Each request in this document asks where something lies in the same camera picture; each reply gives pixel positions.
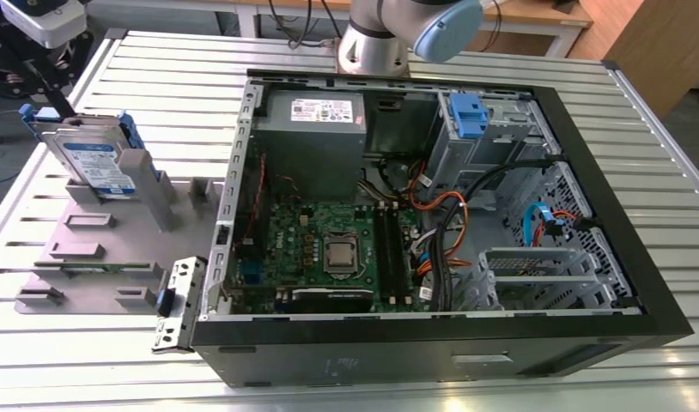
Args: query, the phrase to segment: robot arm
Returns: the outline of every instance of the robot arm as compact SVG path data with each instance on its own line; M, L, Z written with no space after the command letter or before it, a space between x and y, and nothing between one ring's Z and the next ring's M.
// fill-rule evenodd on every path
M408 51L440 63L464 50L481 24L478 0L361 0L352 3L338 64L353 74L401 76Z
M86 30L82 3L77 0L0 0L5 20L46 49L59 47Z

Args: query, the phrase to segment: blue hard drive label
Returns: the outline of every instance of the blue hard drive label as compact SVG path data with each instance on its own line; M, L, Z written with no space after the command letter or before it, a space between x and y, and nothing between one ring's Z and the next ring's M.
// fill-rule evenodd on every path
M133 181L117 168L117 152L110 145L63 143L61 146L97 193L106 197L121 197L134 193Z

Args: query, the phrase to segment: black plastic part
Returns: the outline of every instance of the black plastic part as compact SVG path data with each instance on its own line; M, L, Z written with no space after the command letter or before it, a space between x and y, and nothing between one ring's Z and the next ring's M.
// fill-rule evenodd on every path
M288 313L365 313L372 308L369 290L326 289L294 290L290 294Z
M109 28L105 32L105 39L121 40L127 35L126 28Z
M546 236L561 236L564 234L564 227L556 224L556 221L545 221L545 223L542 223L542 233Z
M597 227L598 222L596 219L584 216L576 216L570 228L578 232L586 232L592 227Z
M377 280L380 299L388 302L390 297L394 296L394 283L390 274L390 258L389 248L386 247L386 232L385 232L385 218L386 211L376 208L374 215L372 218L372 228L374 235L374 251L377 259Z
M313 217L313 209L312 208L301 208L301 215L305 215L310 219Z
M170 308L174 305L175 291L173 289L161 289L155 298L155 313L159 317L167 317Z
M390 278L394 283L394 303L400 305L408 295L408 274L402 261L402 232L397 221L397 210L388 210L385 215L385 250L390 263Z

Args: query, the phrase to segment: white label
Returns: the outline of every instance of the white label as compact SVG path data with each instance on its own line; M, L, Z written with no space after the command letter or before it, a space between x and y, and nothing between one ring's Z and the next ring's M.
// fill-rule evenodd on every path
M430 186L430 183L432 183L432 181L430 181L430 179L428 178L428 176L426 176L425 174L422 174L422 173L421 173L420 176L418 176L418 182L420 182L420 184L422 184L425 187L429 187L429 186Z
M125 197L134 193L134 184L117 168L114 149L107 144L63 143L75 169L86 183L105 197Z
M290 102L290 121L352 123L352 101L296 99Z
M433 290L430 288L421 286L418 290L418 298L421 300L430 300L432 293L433 293Z

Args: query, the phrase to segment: aluminum table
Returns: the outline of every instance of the aluminum table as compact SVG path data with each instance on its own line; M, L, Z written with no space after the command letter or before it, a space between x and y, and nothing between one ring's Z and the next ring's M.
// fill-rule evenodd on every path
M130 32L105 39L69 98L79 112L127 110L171 180L221 178L245 69L330 72L333 61L330 50L290 51L277 40ZM621 73L474 53L446 64L412 59L410 73L557 89L694 335L560 379L231 390L194 354L150 354L151 316L13 310L67 201L65 172L39 144L0 207L0 408L699 410L699 173Z

